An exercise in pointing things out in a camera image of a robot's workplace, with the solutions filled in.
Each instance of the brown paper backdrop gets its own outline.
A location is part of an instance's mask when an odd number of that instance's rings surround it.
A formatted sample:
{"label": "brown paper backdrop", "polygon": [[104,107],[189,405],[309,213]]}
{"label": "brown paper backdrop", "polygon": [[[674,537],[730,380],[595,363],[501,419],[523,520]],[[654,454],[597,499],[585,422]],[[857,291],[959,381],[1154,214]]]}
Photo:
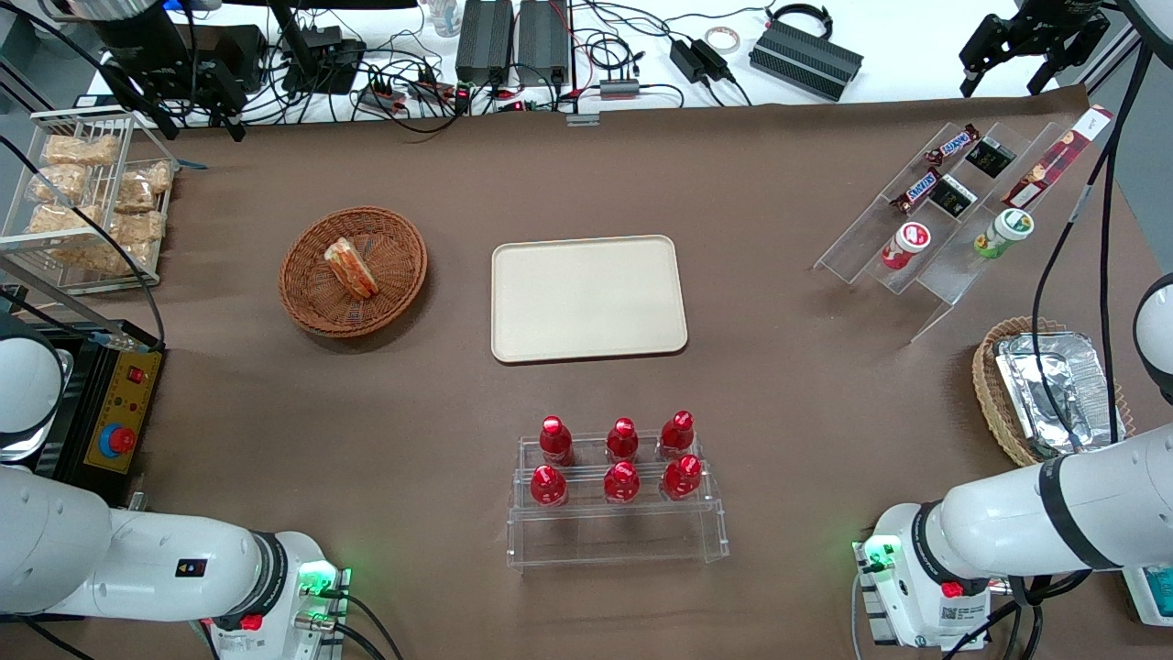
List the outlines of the brown paper backdrop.
{"label": "brown paper backdrop", "polygon": [[[930,300],[853,291],[811,264],[943,122],[1005,121],[1033,135],[1086,102],[1066,89],[633,111],[572,129],[561,116],[515,114],[462,120],[423,143],[388,123],[257,128],[240,144],[184,132],[175,152],[211,168],[179,176],[161,264],[171,354],[143,445],[155,510],[311,535],[354,567],[354,593],[409,660],[847,659],[849,542],[889,505],[1012,469],[984,428],[971,352],[991,325],[1029,312],[1094,154],[1045,199],[1037,236],[916,345],[907,341]],[[312,339],[280,306],[278,265],[307,224],[361,204],[419,226],[427,284],[406,318],[369,340]],[[1169,411],[1140,369],[1131,318],[1158,270],[1123,198],[1116,207],[1118,379],[1147,430]],[[1044,311],[1098,336],[1091,216]],[[680,355],[493,360],[496,245],[631,233],[676,241],[690,329]],[[104,309],[149,326],[137,293]],[[506,566],[518,435],[551,413],[585,433],[619,415],[655,427],[682,408],[696,414],[723,487],[728,559],[524,577]],[[1173,633],[1127,620],[1107,577],[1050,601],[1046,618],[1039,659],[1167,659],[1173,646]],[[206,656],[182,624],[53,630],[99,660]],[[869,659],[940,656],[877,648],[860,632]],[[62,658],[20,627],[0,628],[0,648]]]}

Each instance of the beige tray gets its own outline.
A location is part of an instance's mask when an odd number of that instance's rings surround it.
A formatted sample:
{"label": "beige tray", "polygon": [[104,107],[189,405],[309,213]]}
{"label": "beige tray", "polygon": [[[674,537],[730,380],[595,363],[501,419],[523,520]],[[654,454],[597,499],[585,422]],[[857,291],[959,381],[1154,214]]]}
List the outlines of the beige tray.
{"label": "beige tray", "polygon": [[674,353],[689,342],[667,236],[506,243],[493,252],[493,355],[506,363]]}

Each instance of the clear acrylic stand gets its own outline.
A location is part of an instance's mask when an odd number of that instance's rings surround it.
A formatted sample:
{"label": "clear acrylic stand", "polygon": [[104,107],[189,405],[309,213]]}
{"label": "clear acrylic stand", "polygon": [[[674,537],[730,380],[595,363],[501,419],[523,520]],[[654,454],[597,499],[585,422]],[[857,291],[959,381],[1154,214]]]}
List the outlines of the clear acrylic stand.
{"label": "clear acrylic stand", "polygon": [[[948,173],[977,196],[958,217],[945,212],[933,199],[924,199],[904,215],[890,202],[907,191],[928,171],[929,163],[923,154],[948,142],[962,131],[954,123],[947,123],[936,136],[880,191],[875,200],[847,227],[847,231],[823,252],[814,267],[826,267],[848,284],[863,273],[870,274],[893,293],[903,293],[914,281],[936,295],[941,304],[921,326],[910,341],[915,342],[947,313],[952,311],[961,297],[972,286],[990,261],[974,250],[974,239],[985,231],[1006,206],[1002,197],[1038,162],[1043,152],[1055,143],[1065,129],[1049,123],[1042,132],[1029,141],[1002,123],[995,123],[984,135],[997,141],[1016,154],[1015,159],[991,177],[965,159],[972,147],[962,149],[937,171]],[[1038,204],[1046,191],[1031,203]],[[908,265],[893,270],[880,259],[880,252],[900,226],[909,220],[920,222],[929,229],[933,241]]]}
{"label": "clear acrylic stand", "polygon": [[705,564],[728,557],[725,508],[712,467],[704,461],[699,441],[692,454],[701,458],[703,482],[680,502],[659,492],[667,462],[656,457],[658,430],[639,431],[636,471],[639,495],[624,505],[603,499],[603,476],[610,469],[606,435],[575,436],[575,465],[560,468],[567,478],[569,503],[544,509],[529,494],[534,469],[542,465],[536,437],[518,442],[517,470],[509,498],[507,531],[510,567],[631,564],[667,559],[701,559]]}

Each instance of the round wicker basket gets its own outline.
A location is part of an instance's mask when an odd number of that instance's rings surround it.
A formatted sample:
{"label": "round wicker basket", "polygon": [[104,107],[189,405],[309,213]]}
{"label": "round wicker basket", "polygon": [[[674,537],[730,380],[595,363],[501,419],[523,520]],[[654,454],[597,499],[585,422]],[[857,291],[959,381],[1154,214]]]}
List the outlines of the round wicker basket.
{"label": "round wicker basket", "polygon": [[[379,285],[355,299],[334,275],[324,254],[340,237],[350,238]],[[407,309],[423,285],[428,252],[407,218],[386,209],[357,206],[313,223],[282,261],[279,292],[290,318],[325,338],[359,338]]]}
{"label": "round wicker basket", "polygon": [[[1038,319],[1039,333],[1057,333],[1065,328],[1066,326],[1062,322],[1042,317]],[[998,373],[998,366],[994,361],[994,343],[1023,333],[1030,333],[1029,315],[1003,320],[990,329],[974,353],[974,392],[977,393],[977,401],[982,404],[982,415],[985,416],[985,423],[990,427],[995,440],[998,441],[998,445],[1019,467],[1042,463],[1042,458],[1031,450],[1018,427],[1018,416],[1015,414],[1013,403],[1006,395],[1005,387],[1002,385],[1002,374]],[[1137,428],[1132,424],[1132,413],[1124,401],[1124,395],[1120,394],[1119,385],[1116,387],[1116,406],[1120,411],[1125,436],[1134,435]]]}

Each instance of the red cylindrical container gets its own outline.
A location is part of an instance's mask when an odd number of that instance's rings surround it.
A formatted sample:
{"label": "red cylindrical container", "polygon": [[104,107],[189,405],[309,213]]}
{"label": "red cylindrical container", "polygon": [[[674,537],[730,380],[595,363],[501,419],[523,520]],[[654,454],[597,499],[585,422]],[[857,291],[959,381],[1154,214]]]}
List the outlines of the red cylindrical container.
{"label": "red cylindrical container", "polygon": [[664,461],[672,461],[689,454],[694,436],[692,422],[692,414],[687,410],[673,415],[672,420],[669,420],[667,424],[664,424],[664,429],[660,430],[660,440],[656,443],[656,455]]}
{"label": "red cylindrical container", "polygon": [[611,467],[603,477],[603,496],[611,504],[626,504],[639,492],[639,474],[636,467],[622,461]]}
{"label": "red cylindrical container", "polygon": [[555,416],[542,422],[542,434],[537,437],[542,447],[543,461],[550,465],[570,468],[575,464],[575,449],[570,443],[570,429]]}
{"label": "red cylindrical container", "polygon": [[562,506],[570,499],[567,478],[556,468],[538,465],[529,482],[529,495],[538,506]]}
{"label": "red cylindrical container", "polygon": [[701,479],[700,460],[687,454],[667,464],[660,479],[660,492],[669,499],[684,499],[700,488]]}
{"label": "red cylindrical container", "polygon": [[606,435],[606,457],[611,463],[621,461],[635,462],[636,451],[639,450],[639,436],[636,435],[636,426],[626,417],[615,421],[615,428]]}

